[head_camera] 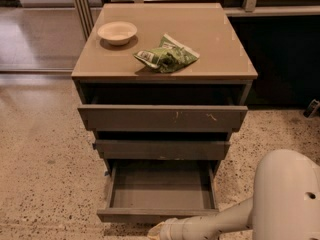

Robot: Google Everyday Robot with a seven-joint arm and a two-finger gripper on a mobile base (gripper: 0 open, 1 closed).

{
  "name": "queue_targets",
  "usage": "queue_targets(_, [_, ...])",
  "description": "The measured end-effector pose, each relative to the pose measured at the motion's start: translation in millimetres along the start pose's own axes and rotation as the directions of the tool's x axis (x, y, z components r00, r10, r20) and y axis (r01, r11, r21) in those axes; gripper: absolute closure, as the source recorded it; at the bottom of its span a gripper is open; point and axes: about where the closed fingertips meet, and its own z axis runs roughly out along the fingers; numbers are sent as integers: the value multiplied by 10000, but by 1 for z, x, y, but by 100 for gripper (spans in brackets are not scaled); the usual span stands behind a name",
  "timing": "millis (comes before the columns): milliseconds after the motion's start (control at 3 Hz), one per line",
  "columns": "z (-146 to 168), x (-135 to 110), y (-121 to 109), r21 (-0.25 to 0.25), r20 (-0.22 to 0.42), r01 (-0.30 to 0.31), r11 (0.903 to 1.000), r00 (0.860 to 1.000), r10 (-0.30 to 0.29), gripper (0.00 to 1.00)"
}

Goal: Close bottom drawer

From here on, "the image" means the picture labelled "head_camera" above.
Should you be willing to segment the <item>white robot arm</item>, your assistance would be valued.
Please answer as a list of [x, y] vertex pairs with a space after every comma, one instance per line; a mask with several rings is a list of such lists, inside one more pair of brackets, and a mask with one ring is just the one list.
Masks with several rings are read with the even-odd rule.
[[320, 240], [320, 166], [287, 149], [266, 154], [253, 196], [222, 212], [170, 218], [151, 228], [150, 240], [218, 240], [251, 230], [252, 240]]

